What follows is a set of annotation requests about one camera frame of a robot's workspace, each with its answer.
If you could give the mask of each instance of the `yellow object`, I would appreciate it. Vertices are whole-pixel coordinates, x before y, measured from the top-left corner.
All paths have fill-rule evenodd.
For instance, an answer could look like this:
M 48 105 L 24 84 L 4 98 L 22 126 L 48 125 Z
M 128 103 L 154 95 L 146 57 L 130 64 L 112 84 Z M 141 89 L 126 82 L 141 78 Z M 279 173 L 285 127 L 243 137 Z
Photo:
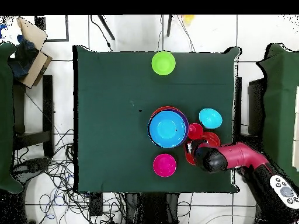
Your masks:
M 185 24 L 190 25 L 191 21 L 193 20 L 194 15 L 183 15 L 183 20 Z

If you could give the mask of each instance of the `green table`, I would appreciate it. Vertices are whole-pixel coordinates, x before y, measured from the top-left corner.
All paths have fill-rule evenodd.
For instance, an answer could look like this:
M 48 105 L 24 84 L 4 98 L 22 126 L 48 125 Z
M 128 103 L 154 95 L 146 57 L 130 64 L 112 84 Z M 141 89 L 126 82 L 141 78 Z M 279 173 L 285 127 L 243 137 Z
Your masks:
M 263 96 L 265 152 L 299 186 L 299 172 L 292 167 L 296 90 L 299 86 L 299 53 L 271 44 L 266 58 L 258 62 L 267 90 Z
M 7 61 L 15 51 L 16 47 L 11 43 L 0 44 L 0 189 L 20 193 L 23 186 L 10 173 L 13 163 L 13 73 Z
M 237 192 L 230 171 L 207 174 L 188 164 L 182 145 L 155 146 L 147 124 L 161 106 L 177 107 L 190 123 L 198 122 L 201 109 L 211 107 L 223 117 L 214 132 L 222 143 L 230 143 L 238 48 L 225 54 L 175 52 L 176 68 L 168 76 L 152 70 L 154 52 L 91 52 L 80 46 L 73 51 L 78 59 L 80 192 Z M 152 168 L 161 153 L 177 161 L 168 178 Z

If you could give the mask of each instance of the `pink bowl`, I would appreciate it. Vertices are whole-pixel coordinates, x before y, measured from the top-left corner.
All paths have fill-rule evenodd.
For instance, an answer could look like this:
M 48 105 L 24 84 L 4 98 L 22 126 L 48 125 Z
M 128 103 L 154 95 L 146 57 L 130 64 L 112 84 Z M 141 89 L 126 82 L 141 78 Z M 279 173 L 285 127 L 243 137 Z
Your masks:
M 154 160 L 154 171 L 160 177 L 169 177 L 176 170 L 176 161 L 169 154 L 158 155 Z

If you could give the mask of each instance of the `black chair leg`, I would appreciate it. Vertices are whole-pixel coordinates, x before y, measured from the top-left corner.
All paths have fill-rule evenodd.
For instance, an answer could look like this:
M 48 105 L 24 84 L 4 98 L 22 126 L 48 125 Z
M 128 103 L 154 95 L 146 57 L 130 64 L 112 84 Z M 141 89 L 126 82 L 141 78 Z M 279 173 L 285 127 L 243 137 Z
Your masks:
M 110 31 L 110 29 L 108 28 L 103 16 L 98 15 L 100 22 L 102 22 L 103 26 L 105 27 L 106 31 L 109 33 L 110 37 L 112 40 L 115 40 L 115 37 L 113 36 L 112 32 Z
M 171 20 L 172 20 L 172 15 L 168 15 L 167 37 L 171 35 Z

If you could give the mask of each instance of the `lime green bowl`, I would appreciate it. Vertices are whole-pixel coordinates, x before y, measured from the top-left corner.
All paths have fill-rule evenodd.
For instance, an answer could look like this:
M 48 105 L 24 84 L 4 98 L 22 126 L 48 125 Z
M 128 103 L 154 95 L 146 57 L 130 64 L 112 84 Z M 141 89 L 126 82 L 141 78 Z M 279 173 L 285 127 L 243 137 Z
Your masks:
M 175 69 L 175 57 L 167 51 L 160 51 L 152 58 L 152 69 L 161 76 L 170 74 Z

